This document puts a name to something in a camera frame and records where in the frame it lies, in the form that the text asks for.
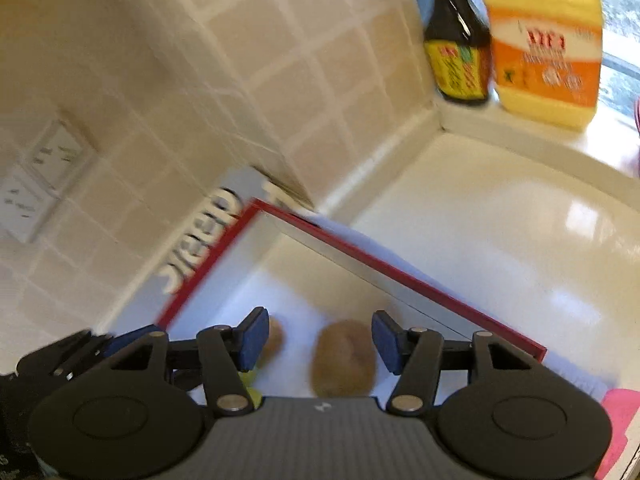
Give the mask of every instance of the dark glass bottle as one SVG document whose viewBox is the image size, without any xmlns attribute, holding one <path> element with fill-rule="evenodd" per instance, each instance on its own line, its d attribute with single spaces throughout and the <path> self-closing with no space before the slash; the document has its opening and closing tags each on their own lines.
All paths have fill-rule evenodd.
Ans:
<svg viewBox="0 0 640 480">
<path fill-rule="evenodd" d="M 489 99 L 491 34 L 471 0 L 434 0 L 424 49 L 446 100 L 477 105 Z"/>
</svg>

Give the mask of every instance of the electrical outlet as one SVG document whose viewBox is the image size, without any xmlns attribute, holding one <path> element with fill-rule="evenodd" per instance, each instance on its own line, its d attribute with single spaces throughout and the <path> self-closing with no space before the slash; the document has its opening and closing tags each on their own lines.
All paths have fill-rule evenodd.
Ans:
<svg viewBox="0 0 640 480">
<path fill-rule="evenodd" d="M 14 166 L 0 186 L 0 225 L 17 240 L 33 240 L 57 202 L 20 166 Z"/>
<path fill-rule="evenodd" d="M 25 157 L 25 165 L 47 189 L 60 196 L 93 154 L 82 135 L 55 118 Z"/>
</svg>

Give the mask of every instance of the yellow plastic container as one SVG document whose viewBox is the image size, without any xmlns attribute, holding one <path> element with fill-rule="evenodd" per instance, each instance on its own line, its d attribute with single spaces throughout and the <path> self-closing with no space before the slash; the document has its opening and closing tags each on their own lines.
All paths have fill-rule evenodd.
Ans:
<svg viewBox="0 0 640 480">
<path fill-rule="evenodd" d="M 484 0 L 500 103 L 575 130 L 593 119 L 602 65 L 600 0 Z"/>
</svg>

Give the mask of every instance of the white logo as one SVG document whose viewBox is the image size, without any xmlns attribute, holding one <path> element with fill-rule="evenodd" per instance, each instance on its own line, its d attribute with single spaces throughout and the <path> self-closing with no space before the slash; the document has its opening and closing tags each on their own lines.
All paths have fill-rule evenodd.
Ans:
<svg viewBox="0 0 640 480">
<path fill-rule="evenodd" d="M 316 404 L 314 408 L 318 410 L 318 412 L 324 413 L 328 412 L 332 408 L 332 405 L 330 405 L 328 402 L 323 402 L 322 404 Z"/>
</svg>

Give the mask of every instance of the bottle label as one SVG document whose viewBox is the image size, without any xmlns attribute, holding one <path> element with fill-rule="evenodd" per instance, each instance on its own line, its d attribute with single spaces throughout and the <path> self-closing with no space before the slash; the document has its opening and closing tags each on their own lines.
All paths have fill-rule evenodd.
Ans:
<svg viewBox="0 0 640 480">
<path fill-rule="evenodd" d="M 456 99 L 483 99 L 488 95 L 488 48 L 463 46 L 453 41 L 429 40 L 424 50 L 431 61 L 440 91 Z"/>
<path fill-rule="evenodd" d="M 495 80 L 540 97 L 594 107 L 602 29 L 489 9 Z"/>
</svg>

